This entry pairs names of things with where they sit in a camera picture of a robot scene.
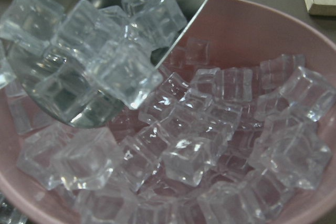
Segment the clear ice cubes pile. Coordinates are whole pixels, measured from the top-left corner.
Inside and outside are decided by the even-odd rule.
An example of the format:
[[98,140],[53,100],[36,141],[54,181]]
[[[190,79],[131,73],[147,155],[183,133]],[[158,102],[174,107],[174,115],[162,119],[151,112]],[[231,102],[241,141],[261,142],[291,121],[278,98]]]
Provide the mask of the clear ice cubes pile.
[[16,167],[79,223],[277,223],[293,197],[319,188],[335,159],[335,83],[304,54],[220,68],[210,40],[179,42],[137,109],[81,128],[32,100],[1,38]]

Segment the silver metal ice scoop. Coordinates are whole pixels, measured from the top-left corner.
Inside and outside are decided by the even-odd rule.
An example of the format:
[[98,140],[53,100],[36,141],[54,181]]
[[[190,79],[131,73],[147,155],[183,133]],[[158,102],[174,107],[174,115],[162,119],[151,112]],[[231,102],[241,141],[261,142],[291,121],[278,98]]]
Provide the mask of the silver metal ice scoop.
[[74,127],[137,109],[160,64],[208,0],[13,0],[1,16],[6,59],[47,114]]

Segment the pink bowl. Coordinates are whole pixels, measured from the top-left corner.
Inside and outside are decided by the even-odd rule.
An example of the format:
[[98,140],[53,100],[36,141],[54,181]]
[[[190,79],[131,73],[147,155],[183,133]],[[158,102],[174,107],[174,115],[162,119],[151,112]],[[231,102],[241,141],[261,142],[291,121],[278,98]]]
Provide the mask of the pink bowl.
[[[179,44],[188,37],[211,41],[211,63],[220,68],[253,66],[280,54],[304,54],[307,66],[335,83],[335,44],[307,24],[275,9],[243,0],[208,0]],[[53,191],[16,167],[22,138],[1,93],[1,191],[35,223],[79,223],[79,216]],[[313,223],[335,206],[335,159],[316,190],[302,191],[277,223]]]

